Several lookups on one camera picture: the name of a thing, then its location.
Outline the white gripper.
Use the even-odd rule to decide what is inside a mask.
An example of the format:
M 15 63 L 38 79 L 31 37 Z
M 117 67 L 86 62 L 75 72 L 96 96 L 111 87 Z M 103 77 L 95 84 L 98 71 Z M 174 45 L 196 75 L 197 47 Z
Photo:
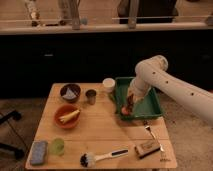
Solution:
M 138 106 L 143 102 L 144 97 L 148 94 L 151 86 L 141 78 L 135 77 L 131 80 L 128 88 L 128 94 L 133 96 L 132 114 L 135 115 Z

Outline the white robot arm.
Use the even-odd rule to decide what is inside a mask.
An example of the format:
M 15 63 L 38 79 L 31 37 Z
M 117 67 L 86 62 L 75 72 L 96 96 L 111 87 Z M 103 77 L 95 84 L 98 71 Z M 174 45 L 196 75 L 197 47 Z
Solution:
M 171 76 L 167 69 L 168 61 L 162 55 L 140 61 L 127 95 L 137 102 L 156 87 L 213 127 L 213 93 Z

